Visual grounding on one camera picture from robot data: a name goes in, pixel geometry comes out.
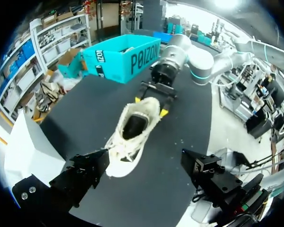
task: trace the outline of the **shoe insole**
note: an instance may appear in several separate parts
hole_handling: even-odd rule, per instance
[[[148,119],[146,117],[133,114],[128,119],[123,129],[123,138],[129,140],[140,135],[147,127]]]

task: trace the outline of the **white shelf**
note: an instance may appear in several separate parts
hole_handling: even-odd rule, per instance
[[[81,45],[83,45],[83,44],[85,44],[85,43],[87,43],[87,42],[88,42],[88,39],[82,41],[81,43],[78,43],[78,44],[72,46],[71,48],[76,48],[76,47],[81,46]],[[52,59],[50,62],[46,63],[46,66],[51,65],[51,64],[52,64],[53,62],[55,62],[57,59],[61,58],[67,51],[68,51],[68,50],[66,50],[66,51],[64,51],[64,52],[62,52],[62,53],[60,53],[60,54],[58,54],[54,59]]]
[[[13,52],[4,60],[3,64],[0,66],[0,71],[3,70],[4,66],[6,65],[6,63],[10,60],[10,58],[23,46],[23,44],[25,44],[28,40],[30,39],[30,35],[22,41],[22,43],[20,43],[14,50]]]
[[[4,96],[4,94],[5,94],[5,92],[6,92],[6,89],[10,86],[11,82],[14,80],[14,78],[16,77],[16,75],[17,75],[17,74],[25,67],[25,65],[26,65],[28,62],[30,62],[35,56],[36,56],[36,54],[34,53],[29,59],[27,59],[27,60],[25,61],[25,63],[22,64],[22,65],[20,66],[20,68],[17,70],[17,72],[13,75],[13,78],[11,78],[11,79],[9,80],[8,84],[5,86],[5,88],[4,88],[3,91],[2,91],[2,94],[0,95],[0,101],[1,101],[2,97]]]
[[[73,16],[73,17],[70,17],[70,18],[67,18],[65,20],[62,20],[62,21],[59,21],[57,23],[54,23],[53,25],[50,25],[48,26],[47,28],[41,30],[40,32],[37,33],[37,35],[41,35],[42,33],[50,30],[50,29],[53,29],[54,27],[64,23],[64,22],[67,22],[67,21],[70,21],[70,20],[74,20],[74,19],[77,19],[77,18],[80,18],[80,17],[85,17],[85,14],[80,14],[80,15],[76,15],[76,16]]]
[[[80,32],[80,31],[82,31],[82,30],[85,30],[85,29],[87,29],[87,28],[84,26],[84,27],[81,27],[81,28],[79,28],[79,29],[77,29],[77,30],[72,30],[71,32],[69,32],[69,33],[67,33],[67,34],[65,34],[65,35],[60,36],[59,38],[55,39],[54,41],[52,41],[52,42],[50,42],[49,44],[47,44],[47,45],[45,45],[44,47],[42,47],[42,48],[41,48],[41,51],[44,51],[46,48],[48,48],[49,46],[53,45],[55,42],[57,42],[57,41],[59,41],[59,40],[65,38],[65,37],[68,37],[68,36],[71,35],[71,34],[78,33],[78,32]]]
[[[18,106],[18,103],[20,102],[20,100],[22,99],[23,95],[27,92],[27,90],[32,86],[33,83],[35,83],[41,76],[42,76],[43,72],[39,72],[36,76],[35,79],[27,86],[27,88],[21,92],[19,100],[16,102],[15,106],[12,108],[12,111],[9,113],[9,115],[11,116],[13,114],[13,112],[15,111],[15,108]]]
[[[87,40],[84,40],[84,41],[82,41],[81,43],[78,43],[78,44],[72,46],[72,48],[77,48],[77,47],[79,47],[79,46],[81,46],[81,45],[87,43],[88,41],[89,41],[88,39],[87,39]]]

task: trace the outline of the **blue bin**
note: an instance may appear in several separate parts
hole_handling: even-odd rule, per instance
[[[168,43],[172,35],[163,32],[153,32],[153,37],[161,39],[161,42]]]
[[[3,83],[2,83],[1,86],[0,86],[0,96],[1,96],[1,94],[2,94],[2,92],[3,92],[3,90],[4,90],[4,88],[7,86],[7,84],[8,84],[9,81],[10,81],[10,78],[5,78],[5,79],[4,79]]]
[[[13,63],[11,63],[11,65],[9,66],[9,76],[8,78],[12,78],[15,73],[18,71],[19,67],[18,65],[16,64],[16,62],[14,61]]]
[[[22,51],[26,59],[29,59],[35,53],[31,39],[29,39],[25,44],[23,44]]]
[[[25,63],[26,58],[25,58],[25,56],[24,56],[24,54],[23,54],[22,51],[20,51],[20,52],[18,53],[17,58],[18,58],[18,59],[16,60],[16,64],[17,64],[18,67],[20,68],[21,65],[23,65],[23,64]]]
[[[144,35],[122,35],[83,51],[90,74],[126,84],[159,56],[160,39]]]

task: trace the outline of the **shoe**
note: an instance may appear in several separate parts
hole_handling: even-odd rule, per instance
[[[160,119],[160,103],[156,98],[126,105],[114,134],[105,145],[109,150],[108,176],[124,177],[133,171],[149,134]]]

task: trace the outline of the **black table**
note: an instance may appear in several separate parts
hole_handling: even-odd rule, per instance
[[[66,160],[103,147],[124,106],[134,101],[140,81],[149,76],[146,69],[126,85],[84,78],[48,114],[43,132]],[[186,67],[174,88],[178,99],[150,134],[134,171],[123,178],[103,175],[71,214],[104,227],[176,226],[195,191],[180,165],[181,149],[206,154],[212,91],[210,85],[194,84]]]

